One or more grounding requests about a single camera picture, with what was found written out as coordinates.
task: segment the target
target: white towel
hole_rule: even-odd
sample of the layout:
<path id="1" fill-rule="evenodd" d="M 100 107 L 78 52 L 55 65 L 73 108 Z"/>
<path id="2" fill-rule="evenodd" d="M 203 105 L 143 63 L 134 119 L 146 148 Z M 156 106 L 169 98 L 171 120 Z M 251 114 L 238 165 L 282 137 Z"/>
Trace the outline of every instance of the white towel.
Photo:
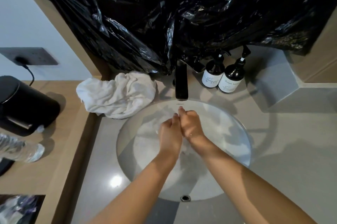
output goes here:
<path id="1" fill-rule="evenodd" d="M 120 73 L 111 81 L 88 78 L 77 86 L 76 92 L 87 111 L 122 119 L 153 101 L 156 83 L 147 74 Z"/>

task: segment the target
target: gray countertop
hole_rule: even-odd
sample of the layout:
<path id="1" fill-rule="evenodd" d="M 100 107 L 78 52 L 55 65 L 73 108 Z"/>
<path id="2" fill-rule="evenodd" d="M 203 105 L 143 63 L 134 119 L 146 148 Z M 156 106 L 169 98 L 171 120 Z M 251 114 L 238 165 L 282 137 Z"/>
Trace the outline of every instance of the gray countertop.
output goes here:
<path id="1" fill-rule="evenodd" d="M 252 138 L 250 168 L 320 224 L 337 223 L 337 114 L 263 113 L 242 81 L 232 94 L 201 85 L 189 71 L 189 98 L 226 109 Z M 175 98 L 172 77 L 156 79 L 156 101 Z M 72 217 L 93 218 L 130 181 L 119 167 L 116 141 L 126 120 L 102 118 Z M 243 223 L 227 196 L 188 203 L 158 199 L 147 223 Z"/>

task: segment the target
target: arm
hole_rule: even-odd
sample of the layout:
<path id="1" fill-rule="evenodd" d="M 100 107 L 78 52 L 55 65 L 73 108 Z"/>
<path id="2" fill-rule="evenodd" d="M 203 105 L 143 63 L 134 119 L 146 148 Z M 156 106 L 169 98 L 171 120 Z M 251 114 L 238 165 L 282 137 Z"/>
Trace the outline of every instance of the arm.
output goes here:
<path id="1" fill-rule="evenodd" d="M 159 154 L 91 224 L 141 224 L 145 221 L 179 157 L 182 135 L 177 114 L 161 125 L 159 140 Z"/>
<path id="2" fill-rule="evenodd" d="M 284 194 L 234 160 L 205 137 L 195 111 L 179 108 L 183 135 L 247 224 L 315 224 Z"/>

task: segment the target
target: plastic water bottle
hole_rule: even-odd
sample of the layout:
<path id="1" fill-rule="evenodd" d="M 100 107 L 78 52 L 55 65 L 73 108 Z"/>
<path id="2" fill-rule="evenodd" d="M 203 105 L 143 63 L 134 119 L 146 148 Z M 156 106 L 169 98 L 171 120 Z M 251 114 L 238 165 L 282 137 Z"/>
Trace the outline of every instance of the plastic water bottle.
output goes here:
<path id="1" fill-rule="evenodd" d="M 14 161 L 31 163 L 38 160 L 44 153 L 44 147 L 39 143 L 21 141 L 17 137 L 0 134 L 0 157 Z"/>

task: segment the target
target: person's left hand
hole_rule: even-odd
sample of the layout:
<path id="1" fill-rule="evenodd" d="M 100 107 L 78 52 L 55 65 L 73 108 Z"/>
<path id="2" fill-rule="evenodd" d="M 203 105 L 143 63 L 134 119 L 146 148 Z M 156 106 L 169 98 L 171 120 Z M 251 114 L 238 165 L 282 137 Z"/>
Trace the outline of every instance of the person's left hand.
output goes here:
<path id="1" fill-rule="evenodd" d="M 183 142 L 180 119 L 177 113 L 160 125 L 159 129 L 160 151 L 169 153 L 178 159 Z"/>

